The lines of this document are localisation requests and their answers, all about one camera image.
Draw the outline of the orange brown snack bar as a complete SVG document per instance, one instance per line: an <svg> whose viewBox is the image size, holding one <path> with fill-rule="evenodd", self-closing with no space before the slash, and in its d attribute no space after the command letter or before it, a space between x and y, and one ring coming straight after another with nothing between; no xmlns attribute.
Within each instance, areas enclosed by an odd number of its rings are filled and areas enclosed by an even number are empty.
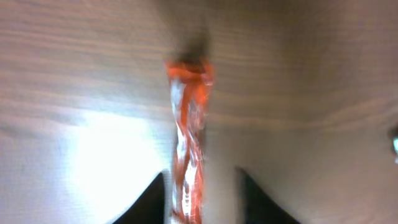
<svg viewBox="0 0 398 224"><path fill-rule="evenodd" d="M207 62L167 62L170 101L177 127L172 160L172 216L179 223L202 223L203 136L208 100L214 85Z"/></svg>

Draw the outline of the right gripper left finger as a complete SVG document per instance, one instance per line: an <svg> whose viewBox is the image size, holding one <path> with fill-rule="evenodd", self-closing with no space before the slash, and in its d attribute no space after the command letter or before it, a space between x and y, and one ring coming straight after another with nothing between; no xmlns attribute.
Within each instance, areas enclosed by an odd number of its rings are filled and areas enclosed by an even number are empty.
<svg viewBox="0 0 398 224"><path fill-rule="evenodd" d="M159 173L134 204L113 224L164 224L164 213L164 176Z"/></svg>

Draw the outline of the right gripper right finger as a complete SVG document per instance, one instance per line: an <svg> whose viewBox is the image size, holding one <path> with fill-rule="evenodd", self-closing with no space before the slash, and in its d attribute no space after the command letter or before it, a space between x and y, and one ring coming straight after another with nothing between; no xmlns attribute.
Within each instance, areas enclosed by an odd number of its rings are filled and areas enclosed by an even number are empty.
<svg viewBox="0 0 398 224"><path fill-rule="evenodd" d="M238 168L240 217L244 224L300 224L242 168Z"/></svg>

